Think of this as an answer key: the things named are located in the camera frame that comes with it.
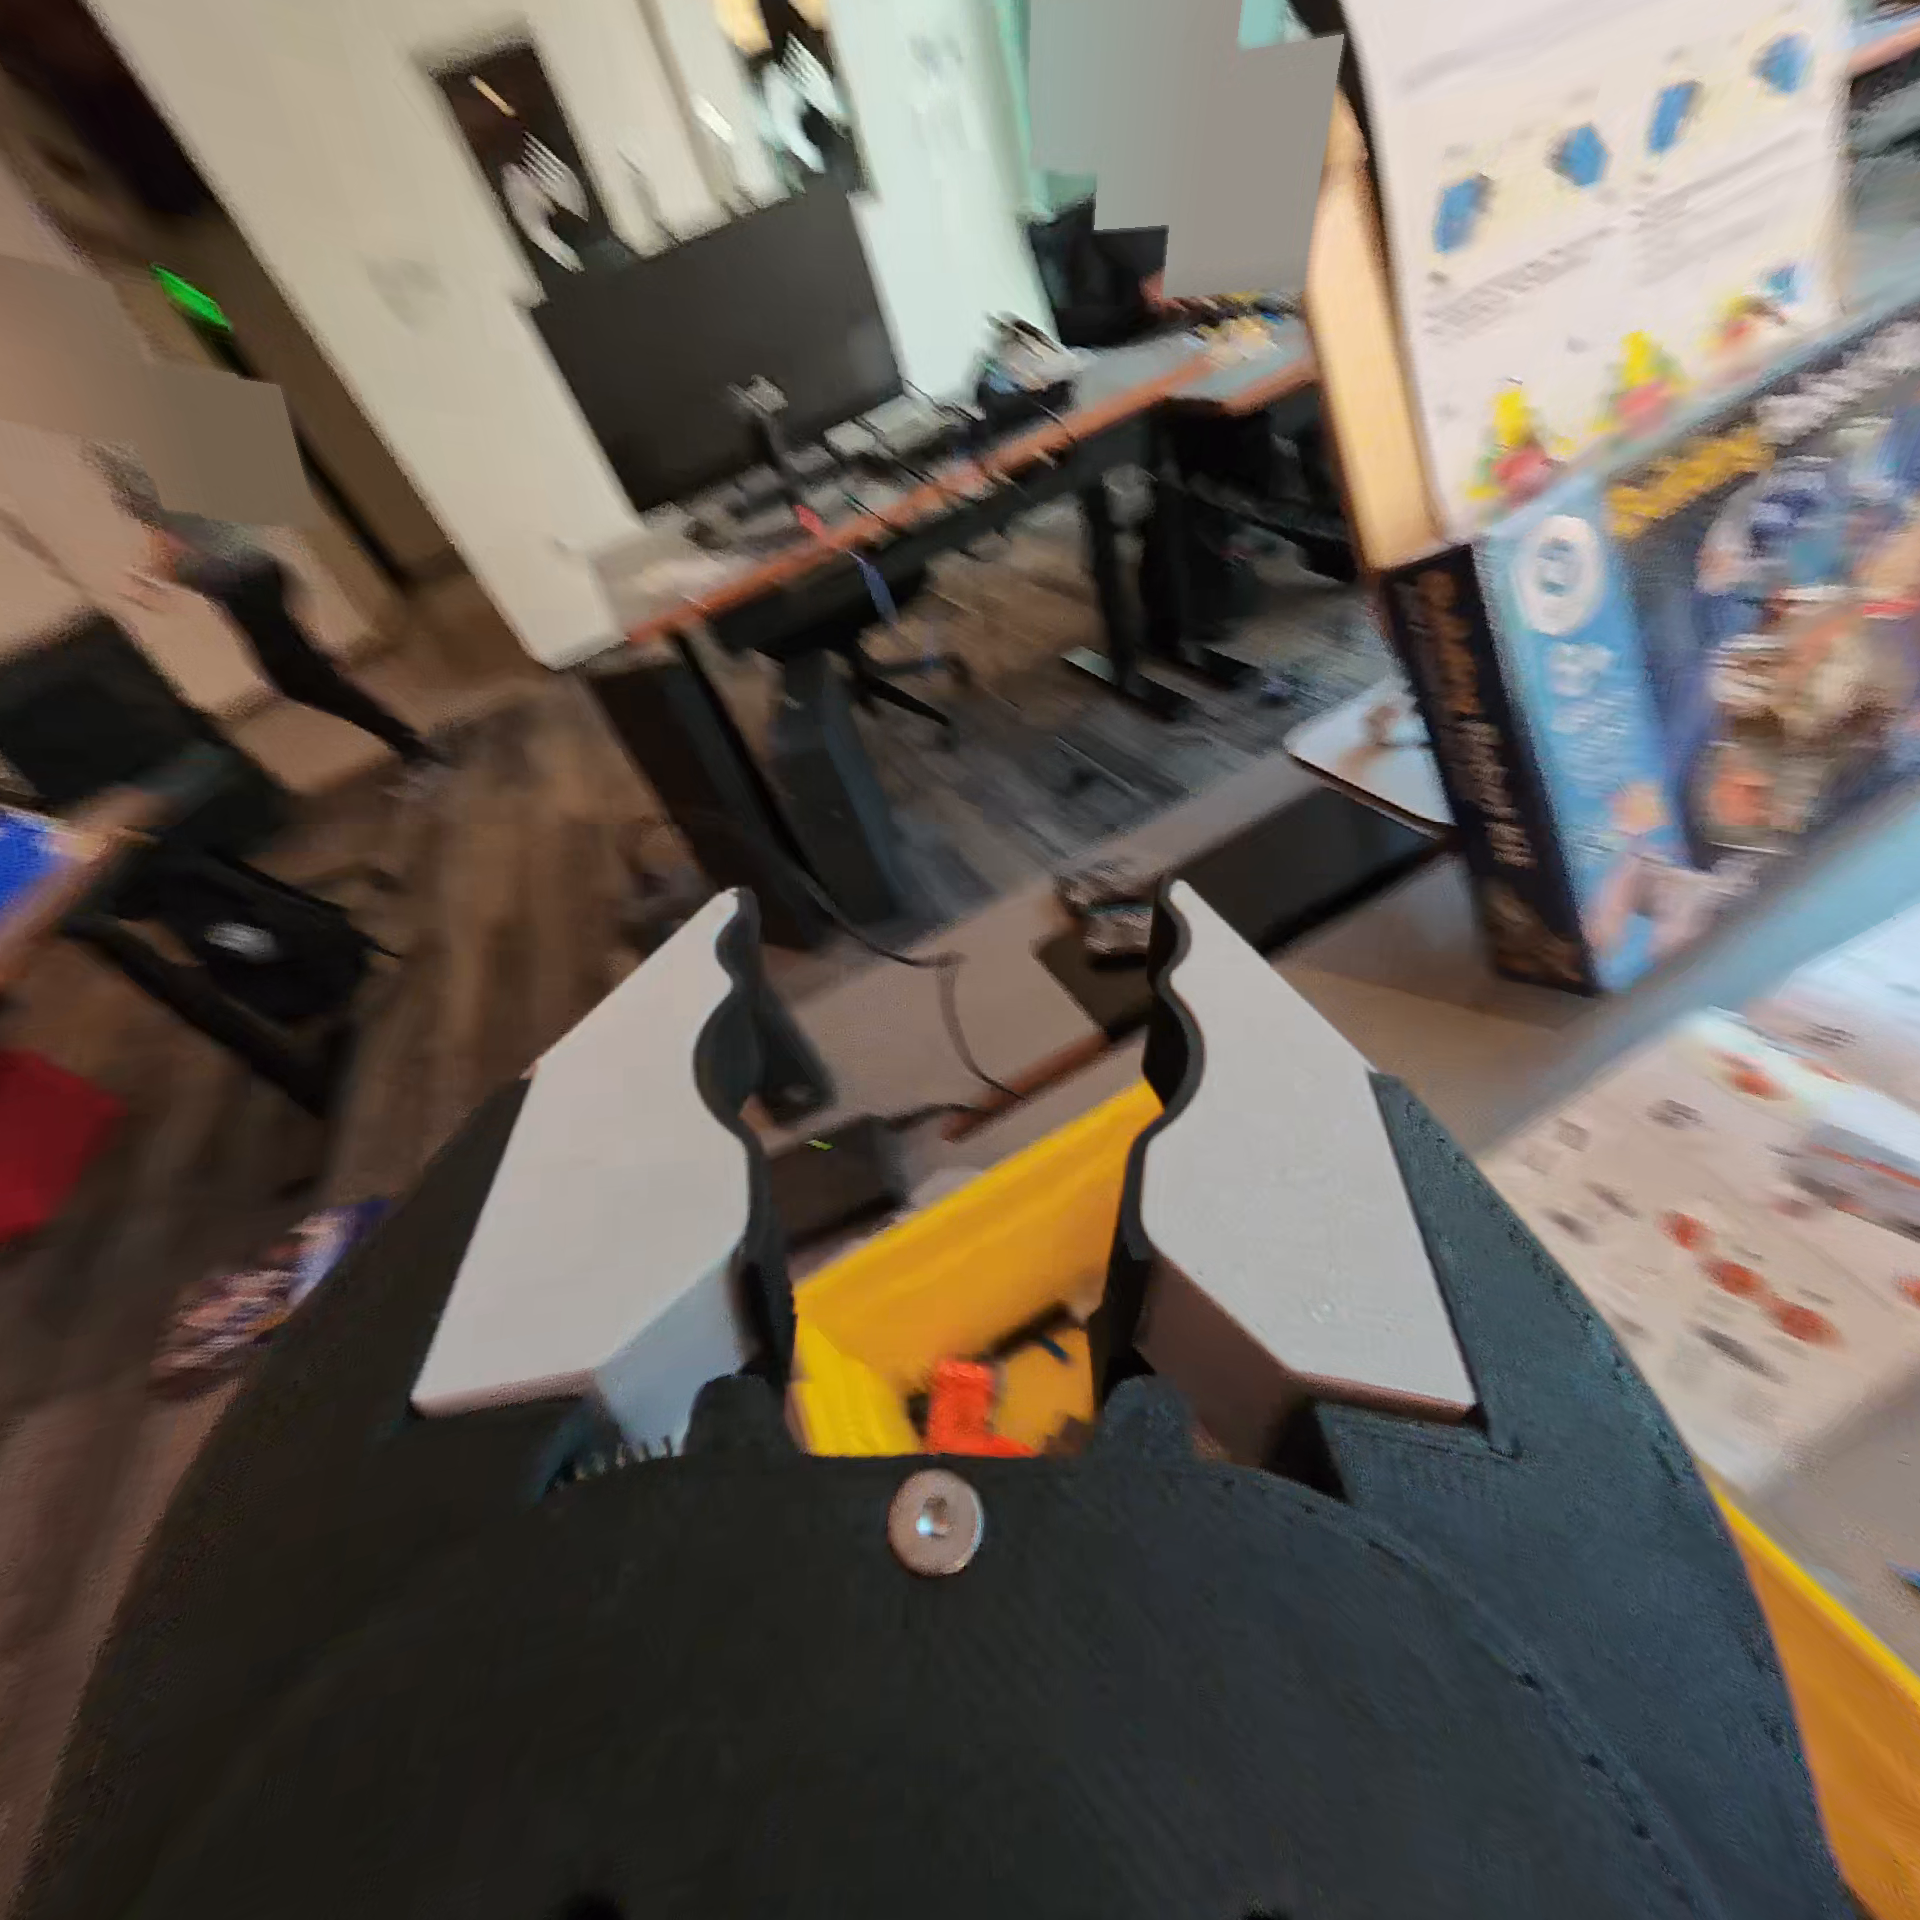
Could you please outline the black monitor screen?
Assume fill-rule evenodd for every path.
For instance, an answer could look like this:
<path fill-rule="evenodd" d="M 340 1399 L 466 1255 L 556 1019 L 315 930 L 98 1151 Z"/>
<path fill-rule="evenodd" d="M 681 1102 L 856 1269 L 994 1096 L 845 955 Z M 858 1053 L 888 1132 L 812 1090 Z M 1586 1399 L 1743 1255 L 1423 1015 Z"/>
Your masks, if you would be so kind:
<path fill-rule="evenodd" d="M 768 466 L 906 391 L 851 197 L 818 185 L 559 288 L 544 350 L 638 515 Z"/>

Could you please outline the dark flat box blue edge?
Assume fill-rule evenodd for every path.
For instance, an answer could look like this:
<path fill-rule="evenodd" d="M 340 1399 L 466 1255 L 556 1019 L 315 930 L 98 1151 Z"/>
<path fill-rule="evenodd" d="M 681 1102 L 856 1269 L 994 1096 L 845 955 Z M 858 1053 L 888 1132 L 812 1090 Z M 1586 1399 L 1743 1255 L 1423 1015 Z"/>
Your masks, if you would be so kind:
<path fill-rule="evenodd" d="M 1147 962 L 1156 893 L 1158 875 L 1127 862 L 1092 862 L 1054 881 L 1054 896 L 1094 966 Z"/>

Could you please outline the small blue printed box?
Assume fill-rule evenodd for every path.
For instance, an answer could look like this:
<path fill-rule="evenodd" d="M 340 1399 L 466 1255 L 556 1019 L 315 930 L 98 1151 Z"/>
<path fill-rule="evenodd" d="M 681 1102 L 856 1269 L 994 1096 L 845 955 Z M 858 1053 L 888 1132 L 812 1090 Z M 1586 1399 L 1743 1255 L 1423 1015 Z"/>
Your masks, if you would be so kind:
<path fill-rule="evenodd" d="M 157 1344 L 150 1385 L 196 1394 L 246 1368 L 388 1212 L 388 1198 L 314 1208 L 248 1262 L 191 1286 Z"/>

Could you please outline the yellow plastic bin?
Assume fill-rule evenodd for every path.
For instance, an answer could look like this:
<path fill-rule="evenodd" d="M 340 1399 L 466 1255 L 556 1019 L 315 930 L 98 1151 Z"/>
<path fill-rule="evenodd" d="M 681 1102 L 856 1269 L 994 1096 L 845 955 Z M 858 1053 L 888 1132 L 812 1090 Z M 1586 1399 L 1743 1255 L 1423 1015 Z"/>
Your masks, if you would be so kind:
<path fill-rule="evenodd" d="M 902 1403 L 941 1357 L 1092 1293 L 1127 1156 L 1158 1116 L 1136 1076 L 799 1282 L 799 1422 L 816 1452 L 893 1452 Z M 1738 1500 L 1716 1488 L 1784 1659 L 1812 1784 L 1847 1886 L 1870 1916 L 1918 1914 L 1915 1671 Z"/>

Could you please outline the pile of toy building parts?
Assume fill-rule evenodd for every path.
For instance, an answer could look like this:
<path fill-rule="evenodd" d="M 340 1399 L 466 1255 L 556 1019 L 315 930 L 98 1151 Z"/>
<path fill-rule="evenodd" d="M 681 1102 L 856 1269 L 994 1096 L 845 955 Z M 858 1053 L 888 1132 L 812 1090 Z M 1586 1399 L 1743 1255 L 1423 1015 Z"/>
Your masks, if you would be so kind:
<path fill-rule="evenodd" d="M 941 1357 L 906 1400 L 928 1455 L 1072 1456 L 1097 1419 L 1082 1314 L 1053 1307 L 966 1357 Z"/>

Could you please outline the black bag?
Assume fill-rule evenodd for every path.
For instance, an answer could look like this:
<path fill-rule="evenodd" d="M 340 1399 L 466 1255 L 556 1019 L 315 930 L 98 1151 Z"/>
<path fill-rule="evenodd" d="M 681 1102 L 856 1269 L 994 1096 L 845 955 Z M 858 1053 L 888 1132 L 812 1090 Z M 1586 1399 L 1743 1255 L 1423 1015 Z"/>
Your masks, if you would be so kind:
<path fill-rule="evenodd" d="M 146 889 L 148 917 L 213 986 L 281 1027 L 345 1013 L 382 953 L 345 909 L 246 862 L 168 854 Z"/>

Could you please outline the black office chair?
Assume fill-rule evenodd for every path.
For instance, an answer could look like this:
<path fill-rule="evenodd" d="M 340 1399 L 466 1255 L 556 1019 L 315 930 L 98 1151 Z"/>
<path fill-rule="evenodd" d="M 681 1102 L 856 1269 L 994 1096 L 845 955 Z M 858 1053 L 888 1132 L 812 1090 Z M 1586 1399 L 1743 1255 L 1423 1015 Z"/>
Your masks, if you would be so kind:
<path fill-rule="evenodd" d="M 953 746 L 955 715 L 906 691 L 904 680 L 949 675 L 955 684 L 968 687 L 973 672 L 966 661 L 949 651 L 931 651 L 886 663 L 868 647 L 868 637 L 881 628 L 893 631 L 901 614 L 911 611 L 928 584 L 928 564 L 821 569 L 723 611 L 713 634 L 734 658 L 754 655 L 773 663 L 782 709 L 812 707 L 824 687 L 838 684 L 861 712 L 886 705 L 933 721 L 941 729 L 944 744 Z"/>

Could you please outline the grey desk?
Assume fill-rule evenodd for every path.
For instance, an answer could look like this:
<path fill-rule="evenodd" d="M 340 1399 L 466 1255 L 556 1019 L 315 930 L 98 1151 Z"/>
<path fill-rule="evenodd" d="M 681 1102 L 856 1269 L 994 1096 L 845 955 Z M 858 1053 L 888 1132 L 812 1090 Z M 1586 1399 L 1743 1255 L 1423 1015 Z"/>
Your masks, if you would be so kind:
<path fill-rule="evenodd" d="M 1484 1152 L 1698 1008 L 1735 1008 L 1910 909 L 1915 798 L 1876 804 L 1797 883 L 1625 996 L 1586 1001 L 1489 971 L 1460 862 L 1415 877 L 1282 953 L 1282 979 Z M 1752 1516 L 1891 1652 L 1915 1666 L 1915 1382 L 1859 1415 Z"/>

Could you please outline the blue storage bin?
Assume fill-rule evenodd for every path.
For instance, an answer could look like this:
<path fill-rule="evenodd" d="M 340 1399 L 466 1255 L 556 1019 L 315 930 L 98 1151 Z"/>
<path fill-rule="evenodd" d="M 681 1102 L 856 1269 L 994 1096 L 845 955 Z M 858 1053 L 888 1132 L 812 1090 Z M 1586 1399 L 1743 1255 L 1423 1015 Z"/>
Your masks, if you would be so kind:
<path fill-rule="evenodd" d="M 2 937 L 26 937 L 104 856 L 100 829 L 18 807 L 2 808 Z"/>

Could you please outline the small white table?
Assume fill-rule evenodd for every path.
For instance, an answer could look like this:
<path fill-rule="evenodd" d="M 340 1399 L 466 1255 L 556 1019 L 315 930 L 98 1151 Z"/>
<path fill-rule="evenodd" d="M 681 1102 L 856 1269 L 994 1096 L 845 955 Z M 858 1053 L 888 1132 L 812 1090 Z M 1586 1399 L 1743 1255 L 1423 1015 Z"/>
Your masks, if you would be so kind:
<path fill-rule="evenodd" d="M 1286 733 L 1286 755 L 1315 780 L 1428 836 L 1453 808 L 1412 689 L 1389 677 Z"/>

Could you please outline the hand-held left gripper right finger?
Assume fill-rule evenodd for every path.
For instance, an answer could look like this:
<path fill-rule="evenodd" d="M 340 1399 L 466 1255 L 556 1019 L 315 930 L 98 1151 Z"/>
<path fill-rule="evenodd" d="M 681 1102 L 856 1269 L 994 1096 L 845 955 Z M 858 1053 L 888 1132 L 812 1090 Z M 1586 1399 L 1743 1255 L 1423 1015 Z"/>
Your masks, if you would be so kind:
<path fill-rule="evenodd" d="M 1092 1315 L 1099 1403 L 1153 1375 L 1235 1464 L 1331 1405 L 1479 1405 L 1380 1076 L 1187 881 L 1154 902 L 1141 1076 Z"/>

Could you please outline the white box blue hexagon print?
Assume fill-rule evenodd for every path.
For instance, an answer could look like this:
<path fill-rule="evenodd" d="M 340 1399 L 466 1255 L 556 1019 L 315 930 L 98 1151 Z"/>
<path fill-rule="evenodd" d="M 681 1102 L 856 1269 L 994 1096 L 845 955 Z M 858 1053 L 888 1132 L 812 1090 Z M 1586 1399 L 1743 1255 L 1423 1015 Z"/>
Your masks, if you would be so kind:
<path fill-rule="evenodd" d="M 1851 4 L 1293 13 L 1343 39 L 1305 317 L 1363 572 L 1843 316 Z"/>

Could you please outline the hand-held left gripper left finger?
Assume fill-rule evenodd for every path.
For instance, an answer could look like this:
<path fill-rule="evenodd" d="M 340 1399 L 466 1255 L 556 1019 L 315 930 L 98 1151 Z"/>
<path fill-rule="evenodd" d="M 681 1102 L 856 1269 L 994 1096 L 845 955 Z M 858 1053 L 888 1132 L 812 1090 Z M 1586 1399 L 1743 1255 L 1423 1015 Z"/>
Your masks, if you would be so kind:
<path fill-rule="evenodd" d="M 709 901 L 524 1076 L 410 1387 L 420 1417 L 552 1400 L 683 1449 L 701 1392 L 784 1397 L 799 1315 L 762 1140 L 757 901 Z"/>

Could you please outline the instruction booklet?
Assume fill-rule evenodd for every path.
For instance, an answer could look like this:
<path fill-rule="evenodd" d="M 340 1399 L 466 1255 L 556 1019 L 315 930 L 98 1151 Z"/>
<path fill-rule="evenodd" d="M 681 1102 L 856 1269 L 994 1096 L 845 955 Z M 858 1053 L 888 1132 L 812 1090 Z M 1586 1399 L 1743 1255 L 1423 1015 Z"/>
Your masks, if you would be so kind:
<path fill-rule="evenodd" d="M 1697 1459 L 1775 1491 L 1915 1380 L 1918 909 L 1486 1156 Z"/>

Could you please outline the black desk mat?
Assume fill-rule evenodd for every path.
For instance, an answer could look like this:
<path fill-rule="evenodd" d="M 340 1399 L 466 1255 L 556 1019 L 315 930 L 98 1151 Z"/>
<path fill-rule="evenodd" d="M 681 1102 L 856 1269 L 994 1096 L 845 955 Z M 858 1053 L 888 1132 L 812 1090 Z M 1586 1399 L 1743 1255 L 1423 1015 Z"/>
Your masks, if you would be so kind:
<path fill-rule="evenodd" d="M 1187 883 L 1251 949 L 1275 956 L 1441 850 L 1432 832 L 1318 783 L 1176 866 L 1169 879 Z M 1081 933 L 1061 930 L 1035 945 L 1035 959 L 1110 1042 L 1148 1019 L 1154 993 L 1143 956 L 1094 959 Z"/>

